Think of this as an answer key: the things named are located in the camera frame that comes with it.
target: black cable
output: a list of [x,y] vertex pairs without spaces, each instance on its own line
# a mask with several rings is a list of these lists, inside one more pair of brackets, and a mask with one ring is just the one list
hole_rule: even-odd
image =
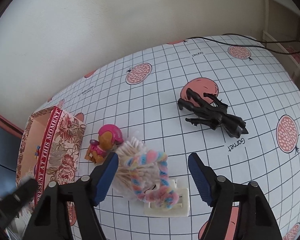
[[268,51],[271,51],[271,52],[274,52],[274,53],[278,53],[278,54],[283,54],[283,55],[293,55],[293,54],[299,54],[300,51],[295,51],[295,52],[279,52],[279,51],[275,51],[273,49],[268,49],[268,48],[265,48],[263,46],[258,46],[258,45],[238,45],[238,44],[229,44],[229,43],[225,43],[225,42],[221,42],[221,41],[215,41],[215,40],[212,40],[212,39],[209,39],[209,38],[205,38],[205,37],[191,37],[189,39],[204,39],[204,40],[208,40],[208,41],[214,41],[216,43],[220,43],[220,44],[223,44],[223,45],[229,45],[229,46],[234,46],[234,47],[255,47],[255,48],[261,48],[261,49],[266,49]]
[[241,37],[244,37],[244,38],[247,38],[249,40],[253,40],[253,41],[257,41],[257,42],[260,42],[260,43],[287,43],[287,42],[299,42],[298,40],[291,40],[291,41],[258,41],[256,39],[253,39],[253,38],[250,38],[248,36],[244,36],[244,35],[241,35],[241,34],[235,34],[235,33],[225,33],[223,35],[236,35],[236,36],[241,36]]

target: multicolored pipe cleaner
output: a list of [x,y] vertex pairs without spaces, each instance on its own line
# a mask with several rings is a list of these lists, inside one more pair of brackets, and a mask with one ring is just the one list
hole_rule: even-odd
[[[168,155],[164,152],[148,151],[146,154],[136,155],[125,162],[129,168],[133,191],[139,200],[143,202],[155,202],[156,206],[171,209],[178,203],[179,195],[170,187],[168,176]],[[158,163],[160,187],[149,193],[142,191],[142,177],[137,173],[137,167],[149,163]]]

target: blue gripper pad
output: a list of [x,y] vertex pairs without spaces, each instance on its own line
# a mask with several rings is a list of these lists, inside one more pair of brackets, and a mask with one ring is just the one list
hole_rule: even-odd
[[188,157],[188,167],[194,183],[199,191],[202,201],[211,206],[213,198],[211,195],[211,186],[203,174],[200,166],[204,167],[201,159],[196,153],[191,153]]
[[105,162],[101,166],[95,167],[92,172],[98,173],[98,181],[96,184],[96,195],[94,197],[94,205],[98,206],[104,201],[112,183],[115,173],[119,165],[119,158],[116,153],[110,153]]

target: open box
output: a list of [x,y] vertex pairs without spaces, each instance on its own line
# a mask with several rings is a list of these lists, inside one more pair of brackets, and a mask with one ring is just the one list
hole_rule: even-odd
[[[32,208],[51,181],[74,182],[79,151],[86,125],[56,106],[33,113],[27,122],[19,150],[16,183],[25,176],[38,182]],[[76,221],[74,207],[68,203],[70,224]]]

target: wall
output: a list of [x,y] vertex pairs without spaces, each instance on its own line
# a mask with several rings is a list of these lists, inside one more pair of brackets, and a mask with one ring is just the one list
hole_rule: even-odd
[[0,128],[0,197],[16,187],[16,167],[21,140]]
[[0,114],[45,100],[130,53],[191,36],[261,38],[264,0],[14,0],[0,19]]

